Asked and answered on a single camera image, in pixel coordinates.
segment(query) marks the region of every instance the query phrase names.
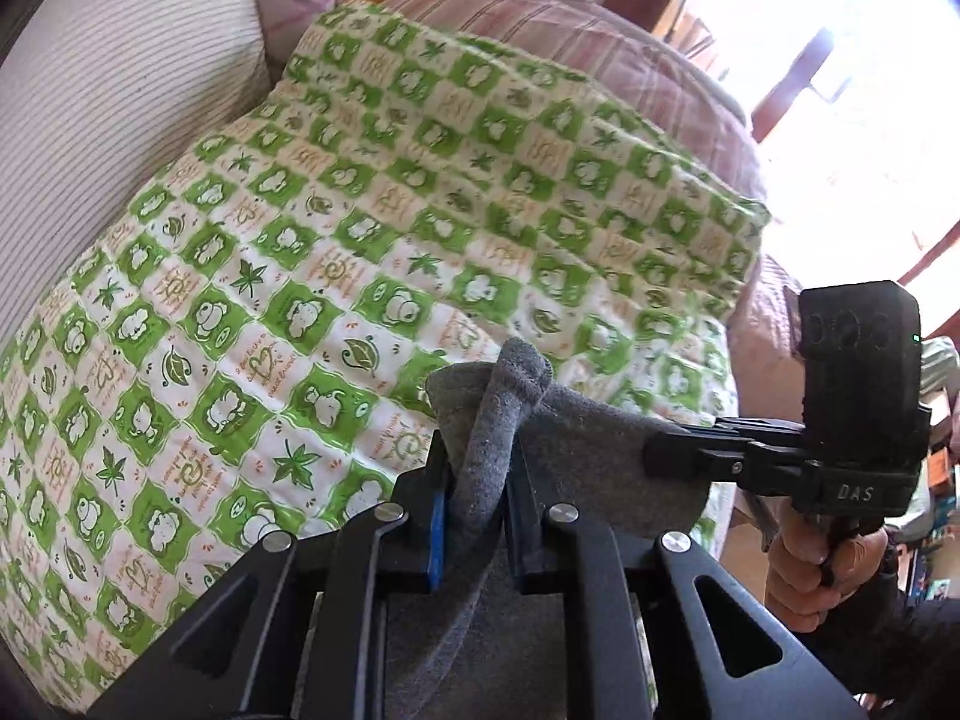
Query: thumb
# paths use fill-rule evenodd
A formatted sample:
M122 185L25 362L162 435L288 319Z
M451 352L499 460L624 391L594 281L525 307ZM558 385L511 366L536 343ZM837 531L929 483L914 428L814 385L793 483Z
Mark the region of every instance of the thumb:
M837 547L833 574L842 592L850 592L877 573L887 548L887 532L880 528L867 536L855 536Z

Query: gray fabric garment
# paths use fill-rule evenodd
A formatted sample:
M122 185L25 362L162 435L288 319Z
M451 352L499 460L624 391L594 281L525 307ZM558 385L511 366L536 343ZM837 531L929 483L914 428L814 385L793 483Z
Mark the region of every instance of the gray fabric garment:
M637 536L688 531L709 483L644 477L646 437L669 430L551 380L550 364L512 338L495 364L468 362L427 380L456 477L445 577L433 596L391 600L389 720L552 720L565 715L560 596L514 591L500 510L515 436L565 500Z

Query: silver screw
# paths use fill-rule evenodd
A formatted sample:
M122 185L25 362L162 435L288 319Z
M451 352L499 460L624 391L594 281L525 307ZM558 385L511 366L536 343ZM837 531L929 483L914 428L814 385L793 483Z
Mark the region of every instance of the silver screw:
M294 538L285 531L270 531L266 536L263 536L260 543L263 544L263 548L267 552L283 552L290 549L293 542Z
M397 522L400 517L403 517L403 507L398 503L387 501L373 510L373 516L380 522Z
M572 503L555 503L546 515L553 522L576 522L580 512Z
M686 552L690 548L690 536L680 531L670 531L664 533L661 543L669 552Z

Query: green and white patterned blanket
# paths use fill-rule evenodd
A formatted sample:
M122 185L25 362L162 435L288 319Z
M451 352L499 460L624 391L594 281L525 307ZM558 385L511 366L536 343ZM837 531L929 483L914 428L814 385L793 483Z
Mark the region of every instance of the green and white patterned blanket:
M582 74L325 14L0 357L3 636L88 706L264 533L388 496L426 375L511 335L596 399L731 413L721 320L767 220Z

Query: person's hand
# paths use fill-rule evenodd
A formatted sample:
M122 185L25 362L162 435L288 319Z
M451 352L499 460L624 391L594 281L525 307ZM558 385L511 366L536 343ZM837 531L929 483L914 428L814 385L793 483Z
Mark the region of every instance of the person's hand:
M833 555L834 586L824 587L820 565L827 560L827 535L803 519L784 498L779 505L781 531L770 547L763 603L791 631L809 634L827 612L846 601L877 573L887 548L882 528L841 543Z

